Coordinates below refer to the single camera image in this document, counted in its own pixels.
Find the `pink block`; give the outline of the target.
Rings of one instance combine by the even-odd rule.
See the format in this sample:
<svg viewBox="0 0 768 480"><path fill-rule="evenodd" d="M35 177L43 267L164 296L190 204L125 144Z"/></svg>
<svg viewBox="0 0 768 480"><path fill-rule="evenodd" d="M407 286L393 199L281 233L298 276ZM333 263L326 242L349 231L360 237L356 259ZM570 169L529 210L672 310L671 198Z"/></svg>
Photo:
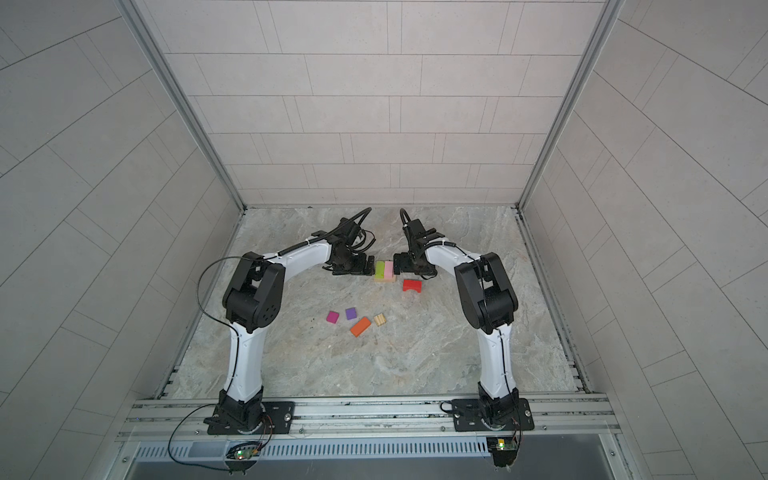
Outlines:
<svg viewBox="0 0 768 480"><path fill-rule="evenodd" d="M387 282L395 281L394 263L392 261L384 262L384 280Z"/></svg>

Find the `red arch block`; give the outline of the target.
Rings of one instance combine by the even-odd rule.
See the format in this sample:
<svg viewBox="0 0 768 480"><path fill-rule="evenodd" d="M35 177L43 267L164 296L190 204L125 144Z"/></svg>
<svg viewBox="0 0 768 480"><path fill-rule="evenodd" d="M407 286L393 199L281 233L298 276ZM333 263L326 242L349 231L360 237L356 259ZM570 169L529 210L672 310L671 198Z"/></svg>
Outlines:
<svg viewBox="0 0 768 480"><path fill-rule="evenodd" d="M404 292L414 291L417 293L421 293L422 288L423 288L423 283L419 280L405 279L402 283L402 290Z"/></svg>

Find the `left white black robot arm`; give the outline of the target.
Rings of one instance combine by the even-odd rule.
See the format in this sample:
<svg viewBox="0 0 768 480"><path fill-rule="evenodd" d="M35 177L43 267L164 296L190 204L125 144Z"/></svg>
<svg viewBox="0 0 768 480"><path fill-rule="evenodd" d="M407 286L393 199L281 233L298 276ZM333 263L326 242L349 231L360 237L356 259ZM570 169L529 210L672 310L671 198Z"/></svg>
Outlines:
<svg viewBox="0 0 768 480"><path fill-rule="evenodd" d="M367 250L374 242L367 230L354 224L318 231L276 253L248 252L238 258L222 297L233 351L225 386L212 415L204 419L208 434L266 430L262 360L269 327L281 310L286 281L318 265L333 275L371 276L374 258Z"/></svg>

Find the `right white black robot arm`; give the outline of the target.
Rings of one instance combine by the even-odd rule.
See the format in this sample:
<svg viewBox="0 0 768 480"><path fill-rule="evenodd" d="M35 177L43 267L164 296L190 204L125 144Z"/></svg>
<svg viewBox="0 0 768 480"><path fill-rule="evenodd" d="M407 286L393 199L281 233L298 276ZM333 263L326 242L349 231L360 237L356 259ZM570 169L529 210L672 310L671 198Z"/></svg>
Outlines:
<svg viewBox="0 0 768 480"><path fill-rule="evenodd" d="M435 241L419 253L397 253L393 261L396 274L427 276L440 268L454 277L462 312L478 338L480 418L492 429L532 430L532 419L526 415L530 408L520 396L512 368L512 324L519 301L500 257Z"/></svg>

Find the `orange block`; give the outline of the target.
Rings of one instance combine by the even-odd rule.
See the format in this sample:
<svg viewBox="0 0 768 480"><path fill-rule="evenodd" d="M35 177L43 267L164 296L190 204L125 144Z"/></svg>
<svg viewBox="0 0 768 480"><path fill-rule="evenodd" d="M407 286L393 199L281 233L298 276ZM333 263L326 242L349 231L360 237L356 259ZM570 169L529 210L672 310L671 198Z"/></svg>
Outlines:
<svg viewBox="0 0 768 480"><path fill-rule="evenodd" d="M358 320L351 328L350 332L354 337L359 337L363 332L365 332L373 322L368 317L363 317L360 320Z"/></svg>

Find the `lime green block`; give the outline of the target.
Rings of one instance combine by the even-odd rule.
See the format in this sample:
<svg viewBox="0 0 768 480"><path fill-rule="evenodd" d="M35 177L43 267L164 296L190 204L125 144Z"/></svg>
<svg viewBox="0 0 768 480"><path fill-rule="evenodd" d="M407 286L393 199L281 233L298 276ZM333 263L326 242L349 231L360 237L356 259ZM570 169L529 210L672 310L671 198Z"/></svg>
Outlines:
<svg viewBox="0 0 768 480"><path fill-rule="evenodd" d="M385 279L386 263L384 261L375 262L374 280L382 282Z"/></svg>

